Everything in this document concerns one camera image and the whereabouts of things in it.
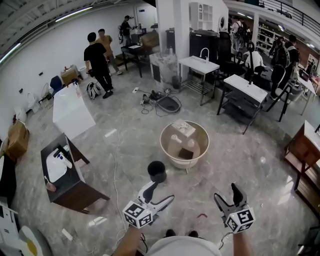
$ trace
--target trash bin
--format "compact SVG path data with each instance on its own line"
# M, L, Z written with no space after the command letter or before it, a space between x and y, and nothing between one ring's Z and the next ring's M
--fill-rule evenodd
M28 102L28 109L32 109L33 113L37 113L40 109L40 104L37 101L36 96L33 93L28 92L26 95L26 100Z
M167 178L166 167L160 161L153 161L148 166L150 179L155 183L162 183Z
M89 77L89 75L87 74L87 71L86 71L86 67L83 66L82 68L79 69L79 72L82 76L82 79L85 80Z
M208 151L210 139L202 126L191 121L185 122L195 128L190 137L179 134L171 123L161 132L160 145L175 167L188 170Z

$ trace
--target black t-shirt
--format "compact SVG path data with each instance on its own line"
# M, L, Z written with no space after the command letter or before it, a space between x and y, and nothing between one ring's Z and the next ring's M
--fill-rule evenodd
M91 44L84 50L84 61L90 61L93 71L105 70L107 66L105 52L106 48L101 43Z
M124 36L130 36L130 25L128 22L124 21L121 25L121 30Z

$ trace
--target railing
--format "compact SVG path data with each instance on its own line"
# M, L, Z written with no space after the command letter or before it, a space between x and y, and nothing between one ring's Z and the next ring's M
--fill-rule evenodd
M302 26L314 32L317 36L320 37L320 23L315 21L313 18L299 11L298 9L280 2L278 0L235 0L237 2L243 2L246 4L251 4L265 8L269 11L276 12L283 16L286 16L288 19L298 22Z

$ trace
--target white shirt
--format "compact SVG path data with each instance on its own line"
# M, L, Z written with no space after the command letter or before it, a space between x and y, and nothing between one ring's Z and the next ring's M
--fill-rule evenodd
M234 33L234 34L237 33L238 29L240 27L244 27L240 20L238 20L237 22L233 23L233 25L231 26L231 29L233 30L232 33Z
M146 256L221 256L210 241L190 236L171 236L157 241Z
M245 61L245 66L248 67L248 68L251 68L251 60L250 60L250 52L247 51L243 54L244 55L248 55L248 58L246 58L246 61ZM252 53L252 60L253 60L253 69L255 69L256 67L258 66L263 66L265 67L264 65L264 60L262 59L261 55L259 54L259 52L257 52L256 50Z

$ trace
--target shoe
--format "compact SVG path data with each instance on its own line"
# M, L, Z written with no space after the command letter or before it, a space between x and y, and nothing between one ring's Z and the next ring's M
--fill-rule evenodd
M173 229L168 229L165 233L166 238L175 237L175 236L176 236L176 232L174 232Z
M106 99L106 98L110 97L112 94L114 94L113 91L106 92L105 95L102 96L102 98Z
M188 237L192 237L192 238L198 238L199 235L198 235L198 232L193 230L189 233Z
M273 97L273 96L271 96L271 94L270 94L270 98L271 98L271 100L273 100L273 101L275 101L276 99L277 99L277 97Z

